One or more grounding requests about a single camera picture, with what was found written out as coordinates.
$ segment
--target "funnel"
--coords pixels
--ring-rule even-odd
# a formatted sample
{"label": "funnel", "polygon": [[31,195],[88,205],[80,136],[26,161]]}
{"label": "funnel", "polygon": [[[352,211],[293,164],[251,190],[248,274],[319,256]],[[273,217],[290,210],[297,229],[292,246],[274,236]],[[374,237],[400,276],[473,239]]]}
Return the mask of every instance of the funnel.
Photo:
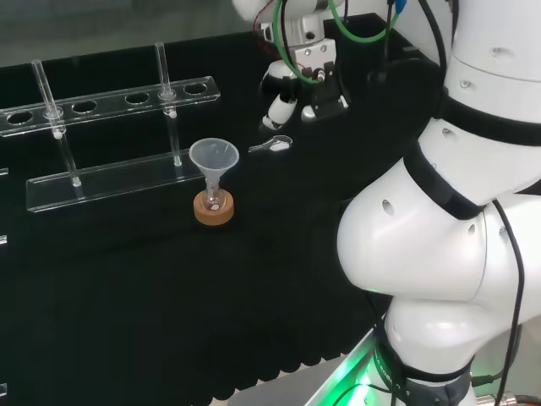
{"label": "funnel", "polygon": [[229,221],[232,217],[232,197],[220,189],[219,182],[220,177],[238,162],[237,148],[219,138],[205,138],[191,146],[189,158],[205,175],[206,182],[206,190],[199,193],[194,200],[195,216],[208,225]]}

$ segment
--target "cable connector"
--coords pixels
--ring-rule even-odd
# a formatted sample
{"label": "cable connector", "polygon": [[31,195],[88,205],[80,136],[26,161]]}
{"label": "cable connector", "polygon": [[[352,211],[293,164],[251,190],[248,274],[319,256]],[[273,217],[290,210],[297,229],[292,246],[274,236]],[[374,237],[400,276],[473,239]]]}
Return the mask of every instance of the cable connector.
{"label": "cable connector", "polygon": [[481,387],[494,382],[497,378],[493,375],[474,376],[472,378],[472,387]]}

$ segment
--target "green cable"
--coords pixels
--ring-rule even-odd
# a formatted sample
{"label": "green cable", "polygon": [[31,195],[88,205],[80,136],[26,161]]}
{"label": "green cable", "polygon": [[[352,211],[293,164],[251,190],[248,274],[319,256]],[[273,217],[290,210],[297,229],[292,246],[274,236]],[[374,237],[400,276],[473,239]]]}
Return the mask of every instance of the green cable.
{"label": "green cable", "polygon": [[[335,6],[334,0],[329,0],[329,6],[331,7],[332,16],[335,18],[336,25],[338,25],[338,29],[342,32],[342,34],[344,36],[346,36],[350,40],[358,42],[360,44],[369,44],[369,43],[372,43],[372,42],[376,42],[376,41],[380,40],[381,38],[383,38],[385,36],[385,30],[386,29],[381,31],[378,35],[370,36],[368,38],[363,38],[361,36],[355,36],[354,34],[349,32],[347,30],[346,26],[344,25],[344,23],[342,23],[342,19],[340,18],[340,16],[338,15],[338,12],[336,11],[336,6]],[[395,23],[398,20],[399,15],[400,14],[395,14],[393,16],[393,18],[391,20],[391,28],[393,28],[395,26]]]}
{"label": "green cable", "polygon": [[274,22],[272,24],[272,35],[274,36],[274,44],[276,45],[276,49],[278,50],[278,53],[280,54],[280,58],[284,61],[284,63],[287,65],[288,68],[291,69],[291,71],[303,82],[309,83],[311,85],[318,85],[319,82],[317,80],[313,80],[310,78],[307,78],[303,74],[301,74],[297,68],[295,68],[292,63],[287,58],[286,50],[284,49],[284,46],[281,44],[280,37],[278,36],[278,16],[280,15],[280,7],[281,7],[281,0],[276,1],[276,7],[274,8]]}

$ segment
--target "red cable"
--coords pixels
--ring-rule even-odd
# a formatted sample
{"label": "red cable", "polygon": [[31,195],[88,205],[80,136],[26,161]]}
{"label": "red cable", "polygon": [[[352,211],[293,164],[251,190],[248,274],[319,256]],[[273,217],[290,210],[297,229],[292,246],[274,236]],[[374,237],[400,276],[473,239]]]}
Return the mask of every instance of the red cable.
{"label": "red cable", "polygon": [[255,25],[257,24],[257,20],[260,19],[261,13],[263,13],[271,4],[274,2],[274,0],[269,0],[269,2],[257,13],[254,20],[254,25],[252,26],[252,31],[255,33]]}
{"label": "red cable", "polygon": [[268,9],[268,7],[272,4],[272,2],[274,2],[274,0],[269,0],[269,2],[257,13],[257,15],[255,16],[255,19],[254,19],[254,25],[252,25],[252,32],[257,36],[258,38],[258,47],[263,49],[265,52],[267,52],[269,55],[271,55],[272,57],[274,58],[279,58],[279,55],[274,52],[272,49],[269,48],[269,46],[260,39],[260,37],[257,35],[257,33],[255,32],[255,26],[257,25],[257,20],[260,19],[260,16],[261,14],[266,10]]}

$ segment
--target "clear plastic funnel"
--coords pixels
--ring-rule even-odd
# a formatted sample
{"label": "clear plastic funnel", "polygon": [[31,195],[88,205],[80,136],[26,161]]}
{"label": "clear plastic funnel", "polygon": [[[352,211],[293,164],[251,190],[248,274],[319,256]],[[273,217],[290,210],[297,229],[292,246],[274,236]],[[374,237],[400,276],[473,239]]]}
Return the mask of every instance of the clear plastic funnel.
{"label": "clear plastic funnel", "polygon": [[219,138],[205,138],[189,149],[189,159],[205,175],[206,191],[201,199],[207,210],[219,210],[225,204],[220,189],[220,177],[238,162],[238,149],[232,143]]}

